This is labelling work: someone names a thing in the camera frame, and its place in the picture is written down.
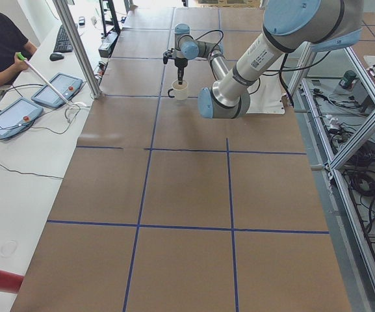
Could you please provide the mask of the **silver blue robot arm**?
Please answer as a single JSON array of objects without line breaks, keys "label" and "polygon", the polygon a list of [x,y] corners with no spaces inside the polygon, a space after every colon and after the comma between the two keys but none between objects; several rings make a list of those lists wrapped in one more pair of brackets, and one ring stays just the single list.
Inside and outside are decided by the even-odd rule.
[{"label": "silver blue robot arm", "polygon": [[204,118],[234,119],[247,113],[251,87],[280,56],[309,42],[315,52],[350,47],[361,38],[363,1],[269,1],[263,16],[262,33],[227,69],[220,46],[190,35],[184,23],[175,26],[174,47],[163,61],[174,60],[177,81],[183,80],[189,60],[209,61],[216,81],[202,88],[198,108]]}]

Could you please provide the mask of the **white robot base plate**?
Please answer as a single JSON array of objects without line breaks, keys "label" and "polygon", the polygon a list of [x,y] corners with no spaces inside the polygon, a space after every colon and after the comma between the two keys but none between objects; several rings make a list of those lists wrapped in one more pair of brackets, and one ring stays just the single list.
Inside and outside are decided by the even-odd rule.
[{"label": "white robot base plate", "polygon": [[284,114],[282,89],[279,78],[275,76],[260,76],[248,88],[250,94],[250,108],[248,114]]}]

